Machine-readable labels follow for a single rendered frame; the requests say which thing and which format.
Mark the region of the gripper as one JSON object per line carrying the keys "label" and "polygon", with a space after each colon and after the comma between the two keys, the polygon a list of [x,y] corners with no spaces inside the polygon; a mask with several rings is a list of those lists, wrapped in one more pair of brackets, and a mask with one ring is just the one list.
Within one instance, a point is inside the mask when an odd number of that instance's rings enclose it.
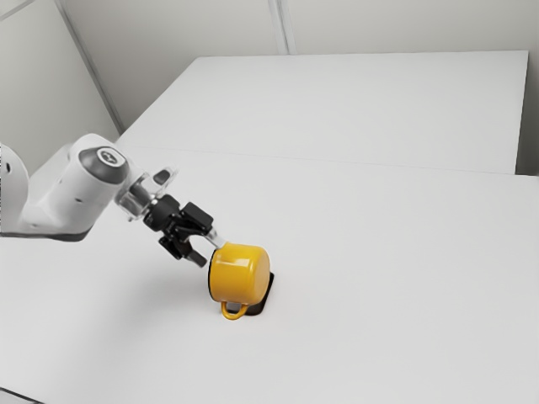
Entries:
{"label": "gripper", "polygon": [[157,199],[143,218],[144,224],[155,232],[162,232],[159,244],[175,259],[185,258],[199,268],[207,264],[207,259],[193,249],[189,238],[204,237],[215,249],[227,244],[213,225],[213,217],[192,202],[183,208],[170,194]]}

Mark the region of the yellow mug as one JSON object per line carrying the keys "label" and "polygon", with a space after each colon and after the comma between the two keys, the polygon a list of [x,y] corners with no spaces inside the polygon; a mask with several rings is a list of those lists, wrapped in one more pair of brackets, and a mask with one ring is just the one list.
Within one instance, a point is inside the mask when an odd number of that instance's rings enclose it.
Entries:
{"label": "yellow mug", "polygon": [[208,290],[221,314],[236,321],[263,301],[270,276],[270,256],[263,247],[226,242],[211,257]]}

